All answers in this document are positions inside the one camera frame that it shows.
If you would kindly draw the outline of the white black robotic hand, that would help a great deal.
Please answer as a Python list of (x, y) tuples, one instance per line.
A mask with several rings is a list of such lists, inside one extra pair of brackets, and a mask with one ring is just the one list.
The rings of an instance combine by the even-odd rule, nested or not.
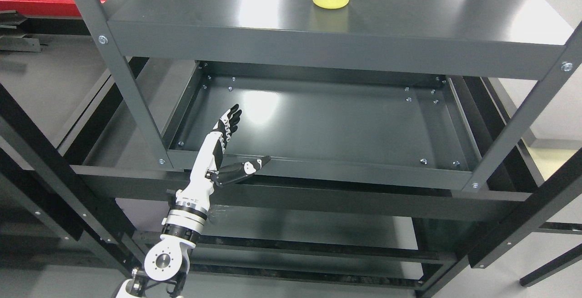
[(190, 182), (176, 192), (176, 205), (192, 207), (208, 206), (210, 196), (217, 187), (237, 183), (261, 170), (271, 157), (264, 156), (250, 161), (222, 166), (227, 145), (238, 129), (242, 110), (238, 104), (228, 109), (206, 135), (191, 170)]

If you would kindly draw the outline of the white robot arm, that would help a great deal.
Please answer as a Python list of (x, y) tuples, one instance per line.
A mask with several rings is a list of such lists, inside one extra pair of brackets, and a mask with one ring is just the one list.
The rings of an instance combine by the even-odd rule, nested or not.
[(141, 298), (148, 284), (167, 284), (171, 298), (182, 298), (189, 272), (190, 254), (196, 247), (207, 220), (210, 200), (177, 199), (162, 222), (160, 240), (146, 254), (143, 266), (122, 282), (114, 298)]

